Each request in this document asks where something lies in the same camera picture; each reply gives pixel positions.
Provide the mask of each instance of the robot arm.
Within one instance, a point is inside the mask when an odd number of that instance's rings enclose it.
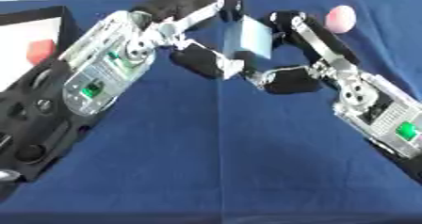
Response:
[[[422,183],[422,105],[380,75],[357,67],[352,51],[317,20],[298,11],[264,21],[283,32],[310,61],[310,75],[338,91],[334,114],[361,132],[384,156]]]
[[[241,0],[148,0],[103,19],[0,93],[0,183],[34,181],[152,66],[215,16],[242,15]]]

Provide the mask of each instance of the green led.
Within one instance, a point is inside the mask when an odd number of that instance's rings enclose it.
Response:
[[[111,59],[118,59],[121,58],[118,54],[116,54],[115,52],[108,52],[107,54]]]
[[[396,129],[396,134],[406,139],[407,141],[411,141],[417,135],[416,126],[409,122],[402,122]]]
[[[104,88],[104,83],[101,81],[92,81],[90,84],[88,84],[85,88],[82,88],[81,92],[93,99],[96,96],[98,96],[98,94],[100,94],[103,91]]]

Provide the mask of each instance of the cardboard box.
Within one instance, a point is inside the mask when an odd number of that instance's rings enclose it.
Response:
[[[40,54],[51,52],[46,49],[52,47],[46,46],[47,41],[54,43],[54,54],[58,56],[77,40],[79,33],[66,7],[0,15],[0,91],[34,67],[30,61],[35,59],[33,55],[41,57]]]

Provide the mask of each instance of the table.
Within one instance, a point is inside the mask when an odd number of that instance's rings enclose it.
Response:
[[[3,2],[0,11],[66,5],[88,29],[137,1]],[[357,11],[356,28],[340,37],[362,68],[421,97],[422,0],[246,0],[253,17],[300,9],[322,19],[337,5]],[[222,45],[224,27],[215,22],[192,36]],[[273,59],[305,63],[291,47]],[[209,81],[162,53],[87,139],[37,182],[21,186],[0,212],[184,214],[246,223],[422,214],[422,187],[333,115],[334,98],[328,88],[271,96],[240,78]]]

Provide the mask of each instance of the red cube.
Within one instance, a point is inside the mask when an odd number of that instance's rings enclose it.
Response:
[[[41,63],[56,50],[53,40],[38,40],[29,43],[26,59],[33,65]]]

